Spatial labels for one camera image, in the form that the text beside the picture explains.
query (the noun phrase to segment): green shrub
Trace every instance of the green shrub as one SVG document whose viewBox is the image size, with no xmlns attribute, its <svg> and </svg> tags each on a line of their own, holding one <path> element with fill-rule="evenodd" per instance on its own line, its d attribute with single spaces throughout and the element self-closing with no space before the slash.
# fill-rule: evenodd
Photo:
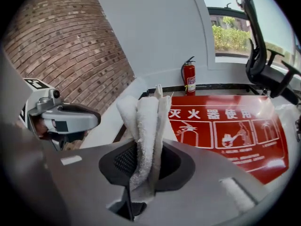
<svg viewBox="0 0 301 226">
<path fill-rule="evenodd" d="M 249 52 L 251 38 L 250 32 L 237 30 L 235 28 L 223 29 L 213 25 L 214 48 L 219 51 Z"/>
<path fill-rule="evenodd" d="M 235 18 L 224 16 L 222 21 L 227 25 L 228 28 L 234 28 L 235 26 Z"/>
</svg>

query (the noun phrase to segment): white wall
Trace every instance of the white wall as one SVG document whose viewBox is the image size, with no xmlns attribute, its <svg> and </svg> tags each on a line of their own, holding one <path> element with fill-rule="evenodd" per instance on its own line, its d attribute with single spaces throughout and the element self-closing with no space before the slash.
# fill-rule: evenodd
<svg viewBox="0 0 301 226">
<path fill-rule="evenodd" d="M 182 85 L 180 69 L 191 56 L 197 84 L 204 83 L 214 63 L 214 40 L 203 0 L 99 1 L 135 75 L 149 88 Z"/>
<path fill-rule="evenodd" d="M 222 67 L 227 63 L 218 63 Z M 227 70 L 208 70 L 204 67 L 196 66 L 196 81 L 197 84 L 251 84 L 246 76 L 246 64 L 229 64 Z M 159 73 L 150 73 L 144 77 L 149 88 L 154 88 L 154 85 L 161 83 L 165 86 L 183 85 L 180 69 L 169 71 L 160 71 Z"/>
<path fill-rule="evenodd" d="M 143 79 L 135 79 L 105 111 L 102 115 L 101 123 L 90 131 L 80 148 L 112 143 L 123 125 L 123 120 L 116 107 L 116 103 L 125 96 L 133 96 L 139 99 L 141 94 L 147 89 L 147 85 Z"/>
</svg>

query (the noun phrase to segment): brick wall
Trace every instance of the brick wall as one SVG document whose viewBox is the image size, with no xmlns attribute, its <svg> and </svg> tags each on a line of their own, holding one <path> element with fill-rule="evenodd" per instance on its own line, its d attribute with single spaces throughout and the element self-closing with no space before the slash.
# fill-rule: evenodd
<svg viewBox="0 0 301 226">
<path fill-rule="evenodd" d="M 134 80 L 98 0 L 27 0 L 3 40 L 20 74 L 103 113 Z"/>
</svg>

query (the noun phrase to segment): office chair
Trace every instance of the office chair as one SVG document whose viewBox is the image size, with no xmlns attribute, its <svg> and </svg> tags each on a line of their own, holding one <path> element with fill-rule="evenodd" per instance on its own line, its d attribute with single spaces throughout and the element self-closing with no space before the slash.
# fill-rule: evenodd
<svg viewBox="0 0 301 226">
<path fill-rule="evenodd" d="M 241 0 L 240 3 L 237 0 L 237 4 L 244 10 L 250 21 L 256 44 L 256 47 L 254 48 L 254 44 L 252 40 L 250 40 L 251 54 L 246 64 L 246 74 L 248 79 L 251 83 L 270 90 L 271 98 L 281 95 L 290 103 L 297 105 L 298 97 L 294 93 L 289 83 L 295 74 L 301 75 L 301 73 L 296 68 L 284 61 L 281 62 L 288 69 L 286 74 L 282 74 L 280 71 L 272 68 L 271 64 L 275 56 L 281 54 L 271 49 L 269 49 L 271 56 L 266 64 L 266 46 L 258 24 L 253 0 Z"/>
</svg>

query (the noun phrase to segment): white towel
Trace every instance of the white towel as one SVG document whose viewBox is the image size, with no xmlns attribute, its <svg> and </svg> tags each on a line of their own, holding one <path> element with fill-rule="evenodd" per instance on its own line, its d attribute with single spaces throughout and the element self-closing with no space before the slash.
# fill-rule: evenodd
<svg viewBox="0 0 301 226">
<path fill-rule="evenodd" d="M 133 96 L 127 96 L 117 102 L 117 109 L 123 123 L 132 134 L 135 142 L 138 143 L 139 131 L 137 127 L 137 104 L 138 100 Z"/>
<path fill-rule="evenodd" d="M 138 140 L 138 165 L 130 178 L 130 190 L 135 190 L 148 177 L 153 159 L 153 150 L 157 129 L 158 99 L 143 97 L 137 105 Z"/>
<path fill-rule="evenodd" d="M 159 100 L 158 106 L 158 122 L 157 133 L 154 147 L 154 155 L 152 160 L 152 168 L 149 175 L 149 184 L 151 188 L 155 187 L 156 182 L 159 180 L 160 168 L 161 168 L 161 154 L 163 147 L 163 134 L 168 119 L 168 112 L 171 106 L 171 97 L 166 96 Z"/>
<path fill-rule="evenodd" d="M 149 203 L 159 179 L 163 138 L 177 140 L 168 119 L 171 97 L 163 97 L 162 86 L 156 86 L 154 97 L 138 102 L 126 97 L 117 103 L 125 126 L 137 143 L 137 168 L 130 178 L 131 200 Z"/>
<path fill-rule="evenodd" d="M 156 97 L 157 99 L 161 99 L 163 98 L 163 89 L 162 89 L 162 85 L 156 85 L 156 90 L 154 93 L 154 97 Z"/>
</svg>

